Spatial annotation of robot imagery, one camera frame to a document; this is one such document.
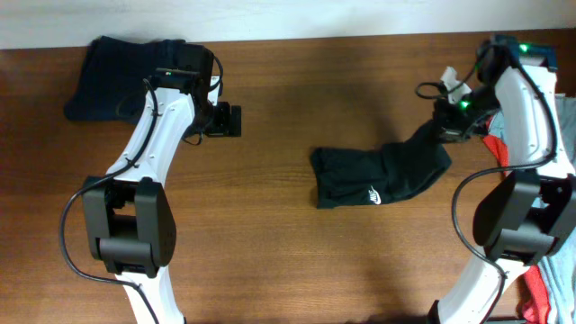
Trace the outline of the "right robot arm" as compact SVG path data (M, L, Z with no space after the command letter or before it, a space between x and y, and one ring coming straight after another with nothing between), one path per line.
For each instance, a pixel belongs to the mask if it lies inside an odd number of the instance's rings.
M449 67L436 84L436 140L464 142L504 117L508 165L477 206L472 252L451 291L433 303L429 323L486 323L507 288L543 257L556 254L575 228L575 169L564 149L555 107L553 48L494 35L476 51L471 89Z

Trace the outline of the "black t-shirt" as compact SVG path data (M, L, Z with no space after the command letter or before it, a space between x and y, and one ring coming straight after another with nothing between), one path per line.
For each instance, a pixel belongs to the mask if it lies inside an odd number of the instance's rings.
M315 148L310 162L319 209L409 200L437 182L452 164L435 138L432 121L421 125L409 139L375 150Z

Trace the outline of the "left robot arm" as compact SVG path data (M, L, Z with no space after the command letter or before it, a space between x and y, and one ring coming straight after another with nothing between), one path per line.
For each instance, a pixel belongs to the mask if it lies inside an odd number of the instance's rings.
M89 176L83 203L88 246L108 284L124 287L139 323L184 323L170 279L176 222L165 193L179 143L191 136L238 137L241 109L220 101L219 59L181 43L170 62L145 76L144 106L130 141L102 177Z

